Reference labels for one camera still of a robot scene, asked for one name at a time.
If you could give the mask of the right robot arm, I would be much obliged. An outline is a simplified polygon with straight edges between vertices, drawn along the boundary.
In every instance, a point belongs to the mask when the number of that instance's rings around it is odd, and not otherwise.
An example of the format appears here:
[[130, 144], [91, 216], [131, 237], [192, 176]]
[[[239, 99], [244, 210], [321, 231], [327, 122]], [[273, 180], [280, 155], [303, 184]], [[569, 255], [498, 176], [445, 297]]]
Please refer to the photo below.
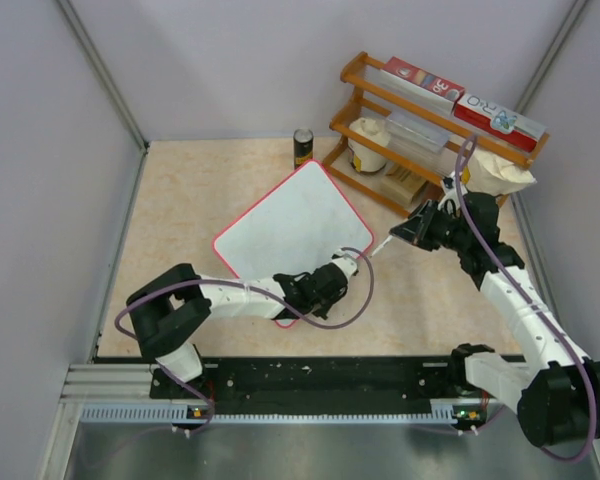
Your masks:
[[449, 388], [467, 396], [488, 392], [515, 412], [538, 448], [600, 439], [600, 361], [594, 361], [557, 323], [535, 290], [516, 250], [500, 239], [499, 206], [486, 193], [461, 200], [428, 200], [390, 230], [425, 251], [454, 251], [461, 269], [496, 308], [521, 348], [525, 370], [485, 346], [463, 344], [447, 370]]

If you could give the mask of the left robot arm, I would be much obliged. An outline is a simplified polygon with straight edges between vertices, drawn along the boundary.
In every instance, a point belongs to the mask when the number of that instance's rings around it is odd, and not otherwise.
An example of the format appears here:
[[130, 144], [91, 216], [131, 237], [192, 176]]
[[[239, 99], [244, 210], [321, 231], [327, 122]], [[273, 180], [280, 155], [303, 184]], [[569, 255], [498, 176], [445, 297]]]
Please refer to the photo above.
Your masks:
[[166, 366], [174, 387], [192, 397], [206, 387], [207, 374], [188, 340], [205, 321], [249, 316], [297, 320], [301, 314], [325, 319], [356, 272], [356, 262], [348, 256], [312, 273], [278, 273], [252, 281], [204, 277], [181, 263], [128, 297], [127, 313], [142, 358]]

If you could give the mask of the white marker pen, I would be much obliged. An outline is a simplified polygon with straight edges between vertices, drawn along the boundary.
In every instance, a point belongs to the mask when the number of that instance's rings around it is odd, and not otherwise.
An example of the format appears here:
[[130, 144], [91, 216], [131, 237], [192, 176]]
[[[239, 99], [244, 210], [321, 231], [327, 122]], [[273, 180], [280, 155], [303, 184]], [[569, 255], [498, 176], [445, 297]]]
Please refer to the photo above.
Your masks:
[[374, 250], [373, 250], [373, 251], [372, 251], [372, 252], [369, 254], [369, 258], [371, 259], [371, 258], [373, 258], [374, 256], [376, 256], [376, 255], [377, 255], [377, 254], [378, 254], [378, 253], [379, 253], [379, 252], [380, 252], [382, 249], [384, 249], [384, 248], [387, 246], [387, 244], [388, 244], [389, 242], [391, 242], [392, 238], [393, 238], [392, 236], [388, 236], [387, 238], [385, 238], [385, 239], [384, 239], [384, 240], [383, 240], [383, 241], [382, 241], [382, 242], [381, 242], [381, 243], [380, 243], [378, 246], [376, 246], [376, 247], [374, 248]]

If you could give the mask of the pink framed whiteboard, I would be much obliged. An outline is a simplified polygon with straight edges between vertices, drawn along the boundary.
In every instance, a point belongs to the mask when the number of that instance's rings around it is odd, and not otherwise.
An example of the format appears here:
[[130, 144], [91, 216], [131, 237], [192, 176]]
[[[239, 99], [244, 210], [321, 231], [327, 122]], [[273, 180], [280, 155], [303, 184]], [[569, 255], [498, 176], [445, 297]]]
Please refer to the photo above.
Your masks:
[[[339, 249], [358, 265], [373, 241], [370, 227], [340, 188], [319, 163], [310, 161], [217, 235], [213, 250], [234, 280], [252, 281], [278, 273], [312, 273]], [[313, 315], [298, 319], [327, 326]]]

